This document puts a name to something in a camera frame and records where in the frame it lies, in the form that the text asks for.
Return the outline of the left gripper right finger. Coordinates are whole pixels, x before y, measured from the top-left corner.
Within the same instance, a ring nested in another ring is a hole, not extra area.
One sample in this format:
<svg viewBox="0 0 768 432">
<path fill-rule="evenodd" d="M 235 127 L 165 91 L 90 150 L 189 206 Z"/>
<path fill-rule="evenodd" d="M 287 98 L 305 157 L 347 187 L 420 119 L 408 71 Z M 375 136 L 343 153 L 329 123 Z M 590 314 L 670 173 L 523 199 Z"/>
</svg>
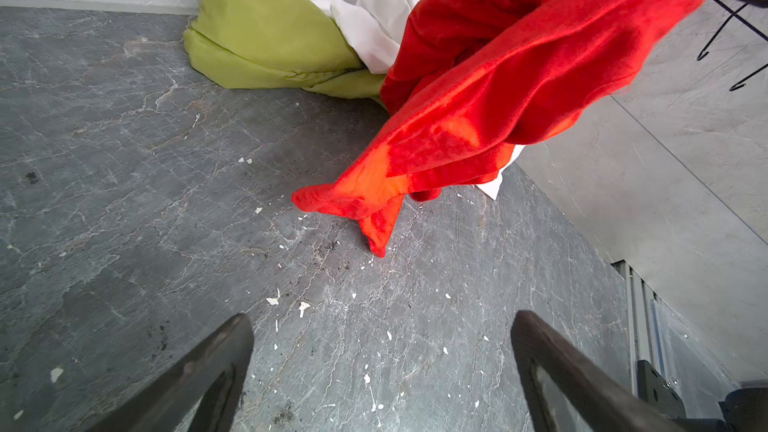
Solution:
<svg viewBox="0 0 768 432">
<path fill-rule="evenodd" d="M 536 431 L 558 429 L 536 371 L 545 371 L 594 431 L 679 431 L 635 398 L 535 312 L 516 313 L 510 331 L 518 374 Z"/>
</svg>

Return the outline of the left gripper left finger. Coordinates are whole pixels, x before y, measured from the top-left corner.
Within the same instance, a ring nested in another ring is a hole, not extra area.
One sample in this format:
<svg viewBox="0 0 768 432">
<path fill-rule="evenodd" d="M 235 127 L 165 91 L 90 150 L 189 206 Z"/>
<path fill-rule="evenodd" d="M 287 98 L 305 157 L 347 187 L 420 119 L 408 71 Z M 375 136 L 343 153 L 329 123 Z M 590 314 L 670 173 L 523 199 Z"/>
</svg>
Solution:
<svg viewBox="0 0 768 432">
<path fill-rule="evenodd" d="M 229 431 L 254 347 L 249 317 L 238 313 L 92 431 L 173 431 L 190 410 L 190 431 Z"/>
</svg>

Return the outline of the red cloth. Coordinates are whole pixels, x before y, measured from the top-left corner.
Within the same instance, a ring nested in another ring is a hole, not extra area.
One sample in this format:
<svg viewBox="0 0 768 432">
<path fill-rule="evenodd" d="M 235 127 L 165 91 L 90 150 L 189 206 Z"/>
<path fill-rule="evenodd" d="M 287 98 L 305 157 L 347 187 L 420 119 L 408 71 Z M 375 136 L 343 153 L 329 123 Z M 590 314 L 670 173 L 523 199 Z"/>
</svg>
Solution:
<svg viewBox="0 0 768 432">
<path fill-rule="evenodd" d="M 494 180 L 515 149 L 630 84 L 704 0 L 420 0 L 380 97 L 390 118 L 335 182 L 294 204 L 355 220 L 384 256 L 403 201 Z"/>
</svg>

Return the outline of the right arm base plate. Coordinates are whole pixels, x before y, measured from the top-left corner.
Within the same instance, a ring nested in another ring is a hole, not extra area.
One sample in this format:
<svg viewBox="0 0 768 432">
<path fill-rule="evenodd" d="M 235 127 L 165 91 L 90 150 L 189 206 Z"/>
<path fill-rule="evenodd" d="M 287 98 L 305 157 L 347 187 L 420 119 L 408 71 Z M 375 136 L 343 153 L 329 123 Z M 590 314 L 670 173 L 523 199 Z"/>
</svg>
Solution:
<svg viewBox="0 0 768 432">
<path fill-rule="evenodd" d="M 638 398 L 670 419 L 686 418 L 681 397 L 667 383 L 664 377 L 647 360 L 636 365 Z"/>
</svg>

